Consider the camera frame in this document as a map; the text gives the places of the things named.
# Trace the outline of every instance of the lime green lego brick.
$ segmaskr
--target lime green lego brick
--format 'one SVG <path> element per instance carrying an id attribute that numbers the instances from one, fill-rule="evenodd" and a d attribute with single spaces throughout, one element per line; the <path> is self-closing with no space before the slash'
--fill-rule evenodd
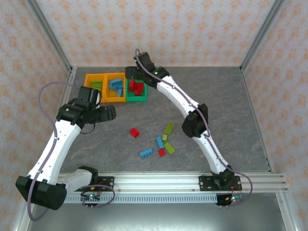
<path id="1" fill-rule="evenodd" d="M 91 86 L 92 88 L 102 88 L 103 83 L 101 81 L 91 81 Z"/>
<path id="2" fill-rule="evenodd" d="M 169 152 L 169 154 L 174 154 L 175 149 L 171 146 L 171 144 L 169 142 L 164 144 L 166 150 Z"/>
<path id="3" fill-rule="evenodd" d="M 167 141 L 167 137 L 168 137 L 168 135 L 164 134 L 164 135 L 162 136 L 162 140 L 166 142 L 166 141 Z"/>
<path id="4" fill-rule="evenodd" d="M 173 127 L 174 127 L 174 124 L 168 123 L 168 125 L 167 125 L 167 127 L 165 129 L 165 134 L 170 135 Z"/>

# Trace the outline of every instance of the red lego brick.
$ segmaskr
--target red lego brick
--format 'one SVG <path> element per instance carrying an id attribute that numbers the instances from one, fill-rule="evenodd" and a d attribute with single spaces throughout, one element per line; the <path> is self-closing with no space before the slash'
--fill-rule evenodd
<path id="1" fill-rule="evenodd" d="M 136 83 L 136 86 L 135 96 L 141 96 L 141 93 L 144 91 L 144 83 Z"/>
<path id="2" fill-rule="evenodd" d="M 139 136 L 139 132 L 137 129 L 133 128 L 132 130 L 130 130 L 130 134 L 134 137 L 137 138 Z"/>
<path id="3" fill-rule="evenodd" d="M 159 149 L 159 150 L 158 150 L 158 154 L 159 154 L 160 157 L 166 155 L 165 149 L 163 149 L 163 148 L 162 148 L 162 149 Z"/>
<path id="4" fill-rule="evenodd" d="M 132 79 L 128 85 L 128 90 L 134 92 L 137 89 L 136 80 Z"/>

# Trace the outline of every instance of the gray mat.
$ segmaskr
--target gray mat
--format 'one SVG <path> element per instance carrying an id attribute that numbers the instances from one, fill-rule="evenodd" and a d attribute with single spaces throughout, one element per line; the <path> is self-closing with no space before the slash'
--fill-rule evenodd
<path id="1" fill-rule="evenodd" d="M 209 126 L 221 154 L 233 169 L 268 171 L 260 137 L 237 67 L 170 67 L 176 83 L 195 101 L 209 109 Z M 123 72 L 124 68 L 78 68 L 75 85 L 83 85 L 87 73 Z M 70 98 L 77 96 L 72 90 Z M 72 144 L 62 165 L 62 172 L 87 165 L 102 171 L 210 171 L 198 145 L 181 129 L 184 121 L 179 110 L 162 93 L 149 88 L 148 101 L 113 103 L 116 119 L 96 125 L 88 135 L 80 134 Z M 168 141 L 176 149 L 173 155 L 159 157 L 156 137 L 168 122 L 175 127 Z M 134 139 L 129 131 L 139 130 Z M 90 131 L 90 125 L 84 132 Z M 153 154 L 141 159 L 147 148 Z"/>

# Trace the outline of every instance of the cable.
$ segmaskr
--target cable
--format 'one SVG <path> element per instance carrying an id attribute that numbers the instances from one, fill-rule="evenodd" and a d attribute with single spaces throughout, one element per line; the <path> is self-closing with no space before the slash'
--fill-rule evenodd
<path id="1" fill-rule="evenodd" d="M 41 94 L 43 92 L 43 90 L 50 86 L 50 85 L 53 85 L 53 84 L 64 84 L 64 85 L 68 85 L 70 87 L 74 87 L 74 88 L 79 88 L 77 86 L 74 86 L 72 84 L 69 84 L 69 83 L 65 83 L 65 82 L 60 82 L 60 81 L 55 81 L 55 82 L 50 82 L 46 85 L 44 85 L 38 92 L 38 105 L 39 105 L 39 108 L 40 110 L 42 111 L 42 113 L 45 115 L 45 117 L 50 121 L 50 123 L 52 124 L 52 127 L 53 127 L 53 132 L 54 132 L 54 140 L 53 140 L 53 143 L 52 143 L 52 146 L 51 146 L 51 149 L 49 151 L 49 153 L 47 154 L 46 158 L 44 159 L 43 163 L 41 164 L 41 166 L 39 167 L 38 169 L 38 172 L 36 173 L 36 175 L 34 176 L 32 182 L 31 182 L 31 185 L 30 185 L 30 189 L 29 189 L 29 193 L 28 193 L 28 198 L 27 198 L 27 210 L 28 210 L 28 215 L 30 217 L 30 219 L 32 221 L 37 221 L 39 219 L 41 219 L 48 211 L 48 209 L 46 209 L 38 218 L 35 218 L 31 212 L 31 197 L 32 197 L 32 193 L 33 193 L 33 188 L 34 188 L 34 185 L 35 185 L 35 182 L 37 181 L 38 177 L 39 177 L 39 174 L 41 173 L 42 169 L 44 168 L 45 164 L 47 163 L 49 157 L 51 156 L 55 146 L 56 146 L 56 143 L 57 143 L 57 138 L 58 138 L 58 132 L 57 132 L 57 127 L 55 125 L 55 123 L 53 122 L 53 120 L 45 113 L 44 109 L 42 108 L 42 105 L 40 103 L 40 97 L 41 97 Z"/>
<path id="2" fill-rule="evenodd" d="M 138 57 L 138 54 L 140 53 L 140 50 L 137 48 L 135 50 L 135 57 L 136 57 L 136 60 L 138 62 L 138 64 L 140 65 L 140 67 L 145 71 L 145 73 L 147 73 L 148 75 L 150 75 L 151 77 L 153 77 L 154 79 L 156 79 L 157 81 L 159 82 L 163 82 L 165 84 L 167 84 L 168 86 L 172 87 L 173 89 L 175 89 L 178 93 L 181 94 L 181 96 L 183 96 L 183 98 L 199 113 L 199 115 L 201 116 L 202 120 L 203 120 L 203 123 L 205 125 L 205 128 L 207 130 L 207 133 L 208 134 L 204 134 L 204 136 L 206 137 L 206 140 L 209 142 L 209 144 L 211 145 L 214 153 L 215 153 L 215 156 L 217 157 L 217 159 L 221 162 L 221 164 L 229 171 L 233 172 L 234 174 L 238 174 L 238 175 L 242 175 L 243 177 L 246 177 L 250 183 L 250 192 L 249 192 L 249 195 L 247 197 L 245 197 L 245 199 L 243 199 L 242 201 L 234 204 L 234 205 L 230 205 L 229 207 L 232 207 L 232 206 L 236 206 L 236 205 L 239 205 L 243 202 L 245 202 L 252 194 L 252 190 L 253 190 L 253 185 L 252 185 L 252 181 L 250 180 L 250 178 L 245 175 L 244 173 L 240 173 L 240 172 L 237 172 L 237 171 L 234 171 L 233 169 L 231 169 L 230 167 L 228 167 L 219 157 L 218 153 L 216 152 L 215 148 L 213 147 L 213 144 L 211 142 L 211 140 L 209 139 L 211 137 L 211 133 L 210 133 L 210 129 L 208 127 L 208 124 L 206 122 L 206 119 L 205 117 L 203 116 L 202 112 L 195 106 L 193 105 L 192 103 L 190 103 L 190 100 L 186 97 L 186 95 L 181 91 L 179 90 L 177 87 L 173 86 L 171 83 L 168 83 L 167 81 L 165 81 L 164 79 L 160 79 L 158 78 L 157 76 L 153 75 L 151 72 L 149 72 L 143 65 L 142 63 L 140 62 L 139 60 L 139 57 Z"/>
<path id="3" fill-rule="evenodd" d="M 89 131 L 89 132 L 80 132 L 80 133 L 81 133 L 81 134 L 84 134 L 84 135 L 90 134 L 91 132 L 94 131 L 94 129 L 95 129 L 95 124 L 93 124 L 93 129 L 92 129 L 91 131 Z"/>
<path id="4" fill-rule="evenodd" d="M 91 188 L 91 187 L 108 188 L 108 189 L 110 189 L 110 191 L 112 191 L 112 193 L 113 193 L 113 197 L 111 198 L 111 200 L 110 200 L 110 201 L 108 201 L 108 202 L 106 202 L 106 203 L 104 203 L 104 204 L 101 204 L 101 205 L 96 205 L 96 206 L 93 206 L 92 208 L 100 208 L 100 207 L 104 207 L 104 206 L 106 206 L 106 205 L 110 204 L 110 203 L 111 203 L 111 202 L 115 199 L 116 193 L 115 193 L 114 189 L 113 189 L 113 188 L 111 188 L 111 187 L 109 187 L 109 186 L 107 186 L 107 185 L 103 185 L 103 184 L 93 184 L 93 185 L 83 186 L 83 187 L 81 187 L 81 189 Z M 87 205 L 85 204 L 85 200 L 86 200 L 86 199 L 88 199 L 88 198 L 89 198 L 89 196 L 87 196 L 87 197 L 83 198 L 83 201 L 82 201 L 82 205 L 83 205 L 85 208 L 87 208 Z"/>

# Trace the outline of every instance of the metal frame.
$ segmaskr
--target metal frame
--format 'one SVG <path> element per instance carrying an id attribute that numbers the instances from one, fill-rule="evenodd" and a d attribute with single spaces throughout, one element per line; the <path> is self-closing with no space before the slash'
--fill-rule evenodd
<path id="1" fill-rule="evenodd" d="M 287 192 L 283 174 L 269 172 L 245 172 L 253 182 L 253 193 Z M 114 190 L 117 193 L 153 194 L 153 193 L 221 193 L 221 191 L 200 192 L 201 175 L 211 176 L 210 172 L 105 172 L 99 176 L 113 176 Z M 243 192 L 250 191 L 249 181 L 241 176 Z"/>
<path id="2" fill-rule="evenodd" d="M 265 19 L 261 29 L 259 30 L 254 42 L 252 43 L 247 55 L 244 58 L 242 65 L 240 66 L 241 72 L 243 73 L 249 66 L 252 58 L 256 54 L 260 44 L 262 43 L 263 39 L 267 35 L 268 30 L 270 29 L 271 25 L 273 24 L 275 18 L 277 17 L 278 13 L 280 12 L 281 7 L 285 3 L 285 0 L 276 0 L 273 4 L 273 7 L 269 11 L 267 18 Z"/>
<path id="3" fill-rule="evenodd" d="M 288 191 L 283 174 L 272 174 L 269 172 L 245 172 L 253 182 L 253 193 L 276 193 L 282 218 L 287 231 L 300 231 L 297 218 L 295 217 L 292 206 L 292 198 Z M 166 197 L 194 197 L 194 196 L 212 196 L 222 192 L 201 192 L 199 190 L 198 177 L 201 175 L 211 175 L 209 172 L 104 172 L 99 176 L 114 176 L 114 190 L 119 197 L 153 197 L 164 195 Z M 250 184 L 247 179 L 241 177 L 243 193 L 249 193 Z M 183 203 L 194 203 L 186 200 Z M 200 200 L 199 203 L 207 203 L 206 200 Z M 30 219 L 27 215 L 26 202 L 22 202 L 20 212 L 17 216 L 14 231 L 27 230 Z"/>
<path id="4" fill-rule="evenodd" d="M 250 98 L 250 94 L 249 94 L 249 90 L 248 90 L 248 87 L 247 87 L 247 84 L 246 84 L 244 73 L 242 73 L 242 80 L 243 80 L 243 83 L 244 83 L 244 86 L 245 86 L 245 89 L 246 89 L 246 93 L 247 93 L 249 104 L 250 104 L 250 107 L 251 107 L 251 110 L 252 110 L 252 114 L 253 114 L 254 119 L 255 119 L 255 123 L 256 123 L 256 126 L 257 126 L 258 134 L 259 134 L 259 137 L 260 137 L 260 140 L 261 140 L 261 144 L 262 144 L 262 147 L 263 147 L 263 150 L 264 150 L 264 154 L 266 156 L 266 161 L 267 161 L 268 166 L 269 166 L 269 171 L 271 173 L 273 173 L 273 172 L 275 172 L 274 164 L 273 164 L 273 161 L 272 161 L 270 155 L 268 155 L 269 152 L 268 152 L 267 147 L 266 147 L 266 145 L 264 143 L 263 135 L 262 135 L 262 132 L 261 132 L 258 120 L 257 120 L 257 116 L 256 116 L 256 113 L 255 113 L 254 105 L 253 105 L 252 100 Z"/>
<path id="5" fill-rule="evenodd" d="M 32 9 L 34 15 L 36 16 L 39 24 L 41 25 L 42 29 L 44 30 L 46 36 L 49 38 L 52 46 L 54 47 L 55 51 L 57 52 L 59 58 L 61 59 L 61 62 L 63 66 L 70 71 L 72 69 L 71 64 L 69 63 L 69 60 L 67 59 L 62 47 L 60 46 L 60 43 L 58 42 L 56 36 L 54 35 L 51 26 L 47 22 L 47 19 L 45 18 L 42 10 L 39 7 L 39 4 L 36 0 L 26 0 L 28 2 L 29 7 Z"/>

